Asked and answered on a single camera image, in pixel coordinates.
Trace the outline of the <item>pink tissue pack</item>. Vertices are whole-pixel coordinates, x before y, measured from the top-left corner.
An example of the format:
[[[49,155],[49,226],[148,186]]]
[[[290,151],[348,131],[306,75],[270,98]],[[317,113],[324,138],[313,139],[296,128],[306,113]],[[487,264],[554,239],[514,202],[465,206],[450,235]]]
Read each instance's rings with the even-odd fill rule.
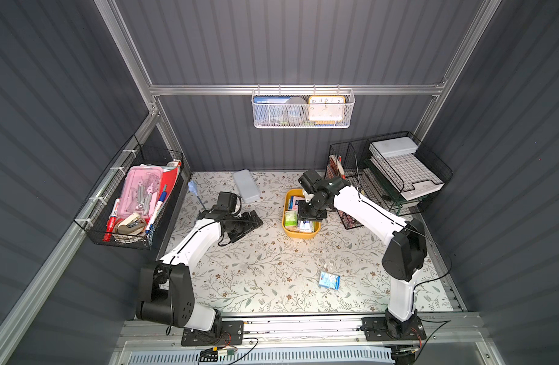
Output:
[[[312,234],[315,231],[314,222],[312,221],[299,221],[298,231],[304,234]]]
[[[288,202],[288,209],[290,211],[297,211],[301,203],[305,203],[305,198],[302,196],[292,196]]]

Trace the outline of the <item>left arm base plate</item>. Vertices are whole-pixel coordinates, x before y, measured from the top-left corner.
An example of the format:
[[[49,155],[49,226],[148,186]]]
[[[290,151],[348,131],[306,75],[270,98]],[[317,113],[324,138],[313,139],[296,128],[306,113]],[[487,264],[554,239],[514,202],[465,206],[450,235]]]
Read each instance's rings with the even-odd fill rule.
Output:
[[[222,321],[209,331],[185,328],[182,347],[240,345],[244,336],[243,321]]]

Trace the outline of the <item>green tissue pack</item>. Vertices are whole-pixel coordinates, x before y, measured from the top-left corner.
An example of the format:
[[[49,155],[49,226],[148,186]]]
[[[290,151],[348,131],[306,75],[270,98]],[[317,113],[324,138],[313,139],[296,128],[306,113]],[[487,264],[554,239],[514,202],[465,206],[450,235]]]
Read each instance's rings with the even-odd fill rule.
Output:
[[[298,228],[298,212],[294,210],[286,211],[284,214],[284,228],[293,231]]]

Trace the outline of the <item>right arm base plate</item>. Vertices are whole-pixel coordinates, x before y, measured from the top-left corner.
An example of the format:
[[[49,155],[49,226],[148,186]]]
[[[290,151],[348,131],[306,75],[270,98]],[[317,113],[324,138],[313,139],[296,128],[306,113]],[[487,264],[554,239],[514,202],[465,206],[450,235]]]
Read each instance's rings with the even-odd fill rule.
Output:
[[[387,316],[364,317],[360,331],[368,342],[424,341],[428,338],[418,316],[411,316],[405,322]]]

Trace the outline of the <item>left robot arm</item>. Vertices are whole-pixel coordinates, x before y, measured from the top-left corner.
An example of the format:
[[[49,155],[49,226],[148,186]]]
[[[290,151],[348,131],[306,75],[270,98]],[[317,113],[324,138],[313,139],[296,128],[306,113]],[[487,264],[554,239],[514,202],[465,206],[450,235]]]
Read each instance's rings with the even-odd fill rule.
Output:
[[[220,336],[220,311],[196,302],[192,271],[206,251],[225,235],[235,243],[262,225],[256,211],[239,216],[201,213],[191,232],[171,252],[140,270],[136,317]]]

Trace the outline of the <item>yellow storage box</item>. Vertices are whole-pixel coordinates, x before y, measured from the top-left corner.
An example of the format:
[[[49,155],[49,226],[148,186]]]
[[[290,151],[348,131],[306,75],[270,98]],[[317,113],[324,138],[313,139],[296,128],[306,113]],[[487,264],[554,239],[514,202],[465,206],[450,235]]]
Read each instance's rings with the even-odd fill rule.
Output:
[[[302,196],[302,197],[304,197],[303,190],[302,189],[291,189],[286,193],[285,200],[284,200],[283,214],[282,214],[282,228],[284,229],[285,234],[290,238],[301,239],[301,240],[312,239],[320,232],[320,222],[318,222],[318,221],[313,221],[314,226],[315,226],[315,231],[312,234],[300,233],[298,231],[298,228],[296,230],[293,230],[293,231],[289,231],[289,230],[284,228],[284,214],[285,214],[286,211],[289,211],[288,202],[289,202],[289,200],[292,196]],[[298,212],[298,222],[299,221],[311,221],[311,220],[304,220],[302,218],[301,214]]]

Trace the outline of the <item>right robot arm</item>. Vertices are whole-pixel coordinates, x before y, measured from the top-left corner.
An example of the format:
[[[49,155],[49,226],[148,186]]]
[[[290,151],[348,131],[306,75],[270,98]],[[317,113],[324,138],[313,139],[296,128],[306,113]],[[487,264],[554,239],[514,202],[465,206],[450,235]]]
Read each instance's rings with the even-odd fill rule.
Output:
[[[298,205],[300,219],[322,221],[329,209],[335,209],[353,217],[385,245],[381,265],[391,277],[386,314],[398,323],[408,322],[416,314],[414,276],[428,255],[422,222],[407,221],[383,209],[340,176],[324,179],[308,170],[298,182],[305,194],[305,202]]]

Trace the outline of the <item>light blue tissue pack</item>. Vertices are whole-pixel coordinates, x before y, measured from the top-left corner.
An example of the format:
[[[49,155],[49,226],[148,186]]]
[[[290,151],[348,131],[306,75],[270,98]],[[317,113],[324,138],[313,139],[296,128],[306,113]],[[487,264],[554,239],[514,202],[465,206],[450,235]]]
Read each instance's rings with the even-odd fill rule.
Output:
[[[321,272],[318,285],[326,289],[339,290],[341,277],[329,272]]]

